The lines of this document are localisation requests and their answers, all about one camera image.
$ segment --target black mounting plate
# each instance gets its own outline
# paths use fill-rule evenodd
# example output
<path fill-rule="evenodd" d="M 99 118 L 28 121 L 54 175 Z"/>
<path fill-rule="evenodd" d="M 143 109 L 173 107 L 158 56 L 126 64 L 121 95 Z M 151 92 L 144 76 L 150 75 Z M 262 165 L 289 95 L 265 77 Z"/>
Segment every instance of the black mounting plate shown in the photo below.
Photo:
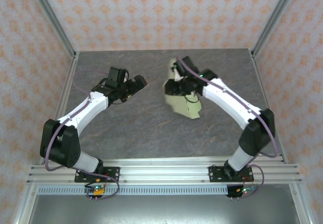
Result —
<path fill-rule="evenodd" d="M 208 176 L 210 182 L 243 182 L 243 176 L 250 178 L 254 181 L 253 172 L 251 167 L 244 167 L 238 174 L 233 177 L 229 177 L 224 173 L 223 166 L 211 166 L 208 167 Z M 251 182 L 248 178 L 245 179 L 245 182 Z"/>
<path fill-rule="evenodd" d="M 103 167 L 103 175 L 106 175 L 116 179 L 119 182 L 120 176 L 120 167 Z M 104 180 L 104 178 L 96 177 L 93 175 L 87 175 L 83 172 L 76 172 L 75 173 L 75 183 L 93 183 L 97 179 Z M 107 180 L 108 183 L 114 183 L 112 180 Z"/>

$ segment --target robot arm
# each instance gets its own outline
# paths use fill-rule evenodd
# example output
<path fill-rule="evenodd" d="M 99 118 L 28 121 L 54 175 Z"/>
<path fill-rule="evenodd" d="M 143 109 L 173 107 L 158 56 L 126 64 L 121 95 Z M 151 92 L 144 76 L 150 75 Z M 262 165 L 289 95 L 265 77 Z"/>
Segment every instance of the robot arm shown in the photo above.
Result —
<path fill-rule="evenodd" d="M 134 77 L 134 82 L 128 77 L 127 70 L 111 67 L 109 76 L 92 89 L 90 98 L 86 98 L 70 113 L 57 121 L 48 120 L 43 128 L 40 155 L 45 158 L 54 132 L 63 122 L 67 121 L 55 136 L 49 152 L 49 160 L 65 167 L 102 174 L 103 162 L 81 151 L 79 135 L 95 116 L 107 109 L 114 101 L 120 99 L 121 102 L 126 102 L 130 96 L 147 85 L 145 79 L 140 75 Z M 81 112 L 72 117 L 86 104 L 88 105 Z"/>
<path fill-rule="evenodd" d="M 239 124 L 243 129 L 243 133 L 239 139 L 239 147 L 226 161 L 224 167 L 224 174 L 233 178 L 270 142 L 270 136 L 252 111 L 264 120 L 273 136 L 275 136 L 274 114 L 270 109 L 260 110 L 246 102 L 239 95 L 234 93 L 211 70 L 205 69 L 199 71 L 198 68 L 193 65 L 189 57 L 185 57 L 182 60 L 192 71 L 198 73 L 200 77 L 204 77 L 207 80 L 220 85 L 220 88 L 216 88 L 213 85 L 202 81 L 200 78 L 193 76 L 179 61 L 177 61 L 173 63 L 172 66 L 175 78 L 169 79 L 165 84 L 165 94 L 168 96 L 185 96 L 190 95 L 192 91 L 195 91 L 219 105 Z M 249 107 L 249 110 L 241 105 L 237 99 L 246 104 Z"/>

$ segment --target orange floral pattern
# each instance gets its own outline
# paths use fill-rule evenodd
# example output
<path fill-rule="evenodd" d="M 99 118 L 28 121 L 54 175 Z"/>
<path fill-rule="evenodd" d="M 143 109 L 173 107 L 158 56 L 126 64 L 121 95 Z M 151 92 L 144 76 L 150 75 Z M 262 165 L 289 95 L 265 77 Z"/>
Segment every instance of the orange floral pattern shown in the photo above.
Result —
<path fill-rule="evenodd" d="M 37 0 L 2 0 L 0 21 L 0 222 L 13 223 L 70 57 Z"/>
<path fill-rule="evenodd" d="M 49 0 L 75 50 L 253 48 L 278 0 Z"/>
<path fill-rule="evenodd" d="M 323 219 L 323 0 L 291 0 L 257 57 L 288 159 L 301 164 Z"/>

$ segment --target patterned wallpaper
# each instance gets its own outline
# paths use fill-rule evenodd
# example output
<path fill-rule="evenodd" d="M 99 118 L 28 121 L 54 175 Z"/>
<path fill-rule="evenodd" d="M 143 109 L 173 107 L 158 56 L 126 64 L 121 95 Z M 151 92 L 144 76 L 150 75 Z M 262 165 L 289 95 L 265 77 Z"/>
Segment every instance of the patterned wallpaper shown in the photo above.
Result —
<path fill-rule="evenodd" d="M 0 223 L 12 223 L 70 57 L 37 0 L 0 0 Z"/>
<path fill-rule="evenodd" d="M 75 50 L 253 48 L 278 0 L 49 0 Z"/>
<path fill-rule="evenodd" d="M 278 133 L 323 219 L 323 0 L 291 0 L 257 57 Z"/>

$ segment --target yellow-green object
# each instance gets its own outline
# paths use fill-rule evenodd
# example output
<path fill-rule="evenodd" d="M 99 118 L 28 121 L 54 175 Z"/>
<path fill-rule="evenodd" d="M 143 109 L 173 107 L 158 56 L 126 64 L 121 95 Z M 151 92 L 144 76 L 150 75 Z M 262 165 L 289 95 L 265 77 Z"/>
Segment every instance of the yellow-green object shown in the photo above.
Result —
<path fill-rule="evenodd" d="M 174 72 L 171 70 L 173 63 L 176 62 L 176 59 L 171 59 L 169 63 L 168 70 L 168 79 L 163 84 L 165 84 L 169 79 L 174 79 Z M 198 112 L 202 109 L 201 102 L 198 100 L 197 95 L 194 92 L 191 92 L 190 95 L 186 96 L 177 96 L 177 95 L 166 95 L 165 94 L 166 104 L 170 105 L 175 113 L 181 114 L 191 119 L 199 118 L 200 115 Z"/>

